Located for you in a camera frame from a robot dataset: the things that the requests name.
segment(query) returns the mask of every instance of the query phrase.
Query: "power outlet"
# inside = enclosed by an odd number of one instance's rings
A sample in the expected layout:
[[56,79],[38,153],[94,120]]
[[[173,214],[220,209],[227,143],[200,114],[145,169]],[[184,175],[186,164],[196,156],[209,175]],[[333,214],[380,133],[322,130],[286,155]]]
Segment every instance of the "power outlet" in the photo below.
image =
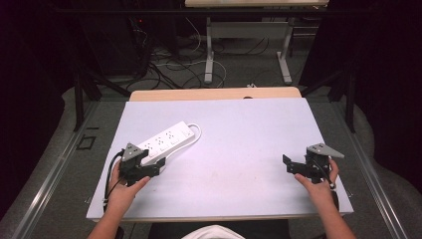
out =
[[195,133],[184,121],[181,121],[137,146],[149,150],[149,155],[142,160],[142,165],[155,163],[194,139]]

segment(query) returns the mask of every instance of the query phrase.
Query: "metal frame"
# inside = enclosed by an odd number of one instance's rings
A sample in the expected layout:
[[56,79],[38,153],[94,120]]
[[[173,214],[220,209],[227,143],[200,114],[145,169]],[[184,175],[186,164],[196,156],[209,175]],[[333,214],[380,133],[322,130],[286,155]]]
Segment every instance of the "metal frame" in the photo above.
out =
[[363,174],[363,177],[366,180],[366,184],[369,187],[370,192],[375,200],[375,203],[378,206],[378,209],[384,218],[385,225],[388,227],[391,236],[394,239],[407,239],[408,236],[400,221],[397,218],[394,209],[391,206],[391,203],[388,199],[387,194],[379,182],[378,174],[376,173],[374,167],[372,166],[369,158],[363,151],[362,146],[359,143],[359,140],[355,133],[351,133],[348,125],[343,121],[344,110],[342,109],[341,103],[333,103],[333,109],[337,119],[342,122],[342,127],[344,132],[348,135],[351,144],[354,147],[354,150],[357,153],[358,162],[357,164],[360,167],[360,170]]
[[211,22],[207,18],[207,63],[205,67],[205,84],[212,83],[214,52],[213,38],[283,38],[282,52],[277,52],[283,81],[290,85],[292,78],[286,63],[286,55],[292,37],[294,18],[289,22]]
[[[81,125],[82,128],[85,127],[87,122],[94,115],[98,105],[98,102],[90,103],[86,111],[87,120],[85,120],[85,122]],[[73,133],[68,145],[66,146],[63,153],[58,157],[56,163],[53,165],[52,169],[46,177],[46,180],[44,180],[43,185],[41,186],[37,195],[34,197],[31,206],[28,208],[25,216],[16,228],[12,238],[22,239],[29,238],[31,236],[32,231],[34,230],[38,220],[43,214],[47,203],[50,201],[54,190],[59,184],[60,178],[64,174],[66,167],[69,164],[69,159],[74,153],[78,141],[80,141],[82,138],[82,132],[83,130],[80,129],[79,131]]]

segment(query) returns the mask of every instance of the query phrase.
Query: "dark background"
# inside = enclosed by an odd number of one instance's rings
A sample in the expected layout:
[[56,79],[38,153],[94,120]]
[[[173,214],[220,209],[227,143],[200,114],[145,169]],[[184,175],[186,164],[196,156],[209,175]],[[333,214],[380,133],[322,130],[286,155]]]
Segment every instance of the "dark background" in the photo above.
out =
[[[366,7],[372,2],[331,0],[328,7]],[[383,13],[375,38],[359,58],[356,103],[373,128],[375,159],[422,191],[418,176],[422,164],[421,4],[381,2],[391,7]],[[59,6],[71,8],[73,4],[61,1]],[[353,53],[352,46],[367,25],[365,21],[322,20],[301,85],[309,86],[341,68]],[[58,25],[67,26],[72,33],[76,46],[73,54],[63,41],[63,32],[56,31]],[[93,49],[102,40],[96,42],[96,38],[87,36],[85,27],[76,19],[52,14],[38,1],[3,1],[1,5],[1,149],[6,155],[1,159],[0,185],[7,192],[1,196],[1,217],[25,185],[58,125],[64,109],[61,94],[73,86],[71,59],[80,57],[100,73],[109,69]],[[127,38],[120,40],[117,42],[127,46],[129,52],[125,57],[130,58]],[[125,64],[116,68],[130,69]]]

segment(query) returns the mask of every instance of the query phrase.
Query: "forearm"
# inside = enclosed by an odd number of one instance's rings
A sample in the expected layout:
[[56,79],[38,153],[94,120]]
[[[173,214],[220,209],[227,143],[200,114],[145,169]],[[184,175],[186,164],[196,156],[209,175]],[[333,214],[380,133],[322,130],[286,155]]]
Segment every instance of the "forearm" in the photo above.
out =
[[107,211],[105,215],[97,223],[94,230],[91,232],[88,238],[102,238],[102,239],[113,239],[117,231],[118,225],[121,220],[121,215],[112,211]]
[[356,238],[334,205],[319,208],[318,212],[325,229],[326,238]]

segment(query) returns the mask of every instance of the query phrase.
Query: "gray carpet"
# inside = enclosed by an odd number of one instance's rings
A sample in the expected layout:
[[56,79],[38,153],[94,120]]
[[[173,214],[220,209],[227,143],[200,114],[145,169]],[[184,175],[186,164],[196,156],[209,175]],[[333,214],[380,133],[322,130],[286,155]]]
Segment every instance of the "gray carpet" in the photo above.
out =
[[[244,53],[255,46],[258,40],[222,40],[218,44],[224,46],[224,52]],[[294,79],[294,86],[297,85],[301,75],[303,64],[312,41],[307,39],[296,40],[294,45],[294,56],[288,58],[291,75]],[[215,60],[221,62],[225,70],[218,64],[214,66],[214,73],[223,77],[226,74],[225,87],[236,88],[246,87],[254,83],[258,87],[283,86],[281,73],[276,61],[275,51],[278,50],[277,41],[271,41],[268,50],[257,56],[220,56]],[[260,52],[265,45],[260,45],[256,52]],[[199,53],[186,54],[199,56]],[[163,73],[179,84],[186,83],[186,87],[196,87],[199,82],[191,80],[194,77],[192,72],[171,71],[160,67]],[[203,73],[204,65],[193,65],[191,71],[200,75]],[[215,88],[219,85],[218,77],[208,87]],[[146,81],[133,84],[129,87],[131,91],[145,90],[154,86],[154,81]],[[93,116],[88,119],[87,124],[79,132],[79,147],[88,147],[90,140],[95,138],[91,149],[73,150],[69,155],[69,164],[58,181],[51,198],[44,208],[43,213],[36,220],[31,238],[85,238],[95,226],[85,218],[89,205],[85,202],[94,194],[100,173],[104,167],[104,160],[111,144],[115,129],[123,110],[124,100],[116,93],[107,88],[101,88],[104,98],[101,102],[95,103]],[[377,202],[362,176],[361,168],[357,162],[357,155],[351,146],[350,138],[347,136],[342,120],[338,119],[335,111],[336,104],[329,103],[321,89],[309,97],[310,106],[316,117],[321,134],[325,142],[333,148],[346,155],[346,159],[338,160],[340,175],[343,183],[353,196],[350,198],[355,213],[346,215],[344,218],[359,238],[392,238],[386,223],[380,213]],[[0,222],[0,237],[12,238],[18,225],[21,223],[25,213],[30,208],[33,199],[41,188],[46,176],[57,160],[60,160],[62,153],[68,146],[69,140],[75,136],[72,133],[75,119],[73,106],[73,93],[64,94],[66,110],[62,121],[52,137],[43,157],[40,159],[37,168],[31,175],[25,188],[9,209],[3,220]],[[379,180],[387,193],[392,207],[397,213],[401,224],[405,228],[409,238],[419,238],[422,230],[418,227],[422,222],[422,197],[407,181],[378,166],[372,158],[373,136],[370,125],[367,123],[364,114],[356,109],[355,111],[356,136],[366,155],[376,168]],[[322,232],[318,218],[292,219],[290,220],[291,234],[293,238],[313,238]],[[125,238],[146,238],[149,224],[122,223],[126,232]]]

